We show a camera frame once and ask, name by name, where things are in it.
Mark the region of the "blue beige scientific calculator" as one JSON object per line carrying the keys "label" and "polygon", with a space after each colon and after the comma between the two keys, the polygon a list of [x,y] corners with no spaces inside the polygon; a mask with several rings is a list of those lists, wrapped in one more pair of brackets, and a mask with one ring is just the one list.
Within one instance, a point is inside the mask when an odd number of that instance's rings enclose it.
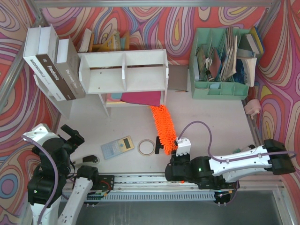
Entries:
{"label": "blue beige scientific calculator", "polygon": [[121,139],[101,145],[101,150],[105,160],[123,154],[129,150],[133,150],[134,148],[135,147],[132,142],[131,136],[126,136]]}

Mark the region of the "orange chenille duster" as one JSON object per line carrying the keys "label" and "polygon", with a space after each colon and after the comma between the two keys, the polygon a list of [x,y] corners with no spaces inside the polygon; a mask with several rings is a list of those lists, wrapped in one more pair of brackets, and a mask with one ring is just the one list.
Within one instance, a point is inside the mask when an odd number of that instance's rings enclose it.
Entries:
{"label": "orange chenille duster", "polygon": [[175,160],[177,143],[176,131],[174,128],[173,120],[166,107],[166,105],[150,106],[152,116],[154,119],[157,135],[164,146],[164,152],[171,155],[171,162],[166,167],[165,177],[168,181],[184,182],[184,178],[173,174],[173,168],[179,163]]}

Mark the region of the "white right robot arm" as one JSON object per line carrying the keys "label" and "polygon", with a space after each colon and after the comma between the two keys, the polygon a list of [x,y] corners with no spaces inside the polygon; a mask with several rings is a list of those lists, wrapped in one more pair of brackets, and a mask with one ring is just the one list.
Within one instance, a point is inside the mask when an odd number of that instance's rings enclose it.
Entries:
{"label": "white right robot arm", "polygon": [[239,179],[256,173],[272,172],[274,175],[294,173],[292,158],[279,141],[268,139],[264,144],[248,151],[225,156],[201,156],[171,154],[165,168],[167,181],[185,181],[197,184],[199,189],[231,189]]}

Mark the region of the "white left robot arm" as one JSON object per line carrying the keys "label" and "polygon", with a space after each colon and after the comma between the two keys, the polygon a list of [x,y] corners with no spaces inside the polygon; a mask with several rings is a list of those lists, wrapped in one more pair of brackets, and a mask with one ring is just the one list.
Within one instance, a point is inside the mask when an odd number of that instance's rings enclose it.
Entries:
{"label": "white left robot arm", "polygon": [[97,168],[81,166],[67,203],[63,211],[58,212],[63,188],[71,178],[70,155],[85,141],[78,131],[68,125],[63,125],[61,130],[70,138],[66,140],[55,134],[44,123],[22,135],[23,140],[33,144],[32,152],[40,159],[27,185],[28,202],[35,225],[76,224],[88,193],[99,181]]}

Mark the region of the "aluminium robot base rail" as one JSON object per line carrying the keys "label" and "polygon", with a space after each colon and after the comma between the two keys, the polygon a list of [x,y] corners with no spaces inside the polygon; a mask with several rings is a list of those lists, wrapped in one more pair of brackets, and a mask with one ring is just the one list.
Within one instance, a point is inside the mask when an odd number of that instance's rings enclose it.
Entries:
{"label": "aluminium robot base rail", "polygon": [[[107,196],[89,195],[84,200],[90,205],[99,202],[137,201],[214,201],[214,190],[200,190],[196,184],[167,181],[162,173],[117,173],[111,181]],[[239,191],[280,192],[285,186],[280,176],[261,173],[239,180]]]}

